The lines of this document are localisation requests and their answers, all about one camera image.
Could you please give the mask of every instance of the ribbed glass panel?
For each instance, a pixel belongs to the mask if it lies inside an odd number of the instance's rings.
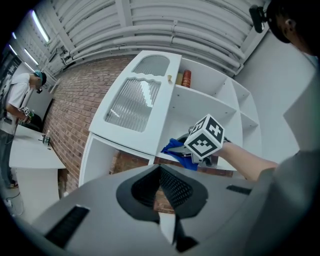
[[[169,60],[160,55],[145,57],[133,70],[134,73],[152,74],[154,76],[164,76],[169,66]]]
[[[160,85],[160,82],[155,81],[128,79],[105,120],[117,126],[143,132]]]

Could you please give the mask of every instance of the white shelving unit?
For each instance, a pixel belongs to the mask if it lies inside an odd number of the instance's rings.
[[[191,71],[191,88],[175,84],[178,71],[185,70]],[[127,88],[128,80],[132,86]],[[116,150],[147,159],[149,164],[155,157],[177,162],[161,150],[171,138],[187,134],[207,114],[225,128],[230,141],[261,156],[258,114],[247,89],[219,71],[180,55],[142,51],[115,80],[93,118],[79,184],[108,174]],[[144,127],[139,130],[137,118],[141,116]],[[222,158],[218,167],[235,171]]]
[[[82,157],[79,186],[102,176],[109,175],[116,150],[144,158],[149,161],[150,165],[153,164],[155,160],[153,155],[148,155],[119,145],[90,132]]]

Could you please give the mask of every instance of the white countertop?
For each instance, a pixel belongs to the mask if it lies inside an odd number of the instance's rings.
[[[51,146],[42,143],[43,133],[18,125],[12,142],[9,166],[19,169],[64,169]]]

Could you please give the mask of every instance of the forearm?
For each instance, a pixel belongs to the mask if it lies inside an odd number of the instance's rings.
[[[256,181],[263,170],[275,168],[278,165],[276,162],[260,158],[229,142],[223,144],[222,149],[217,152],[217,155],[225,159],[250,181]]]
[[[11,115],[24,120],[26,118],[25,114],[23,114],[21,111],[19,111],[15,106],[8,104],[6,106],[6,111],[10,113]]]

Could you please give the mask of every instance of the jeans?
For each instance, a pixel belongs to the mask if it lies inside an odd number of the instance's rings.
[[[9,167],[10,151],[14,135],[0,130],[0,171],[4,184],[7,188],[14,183],[11,168]]]

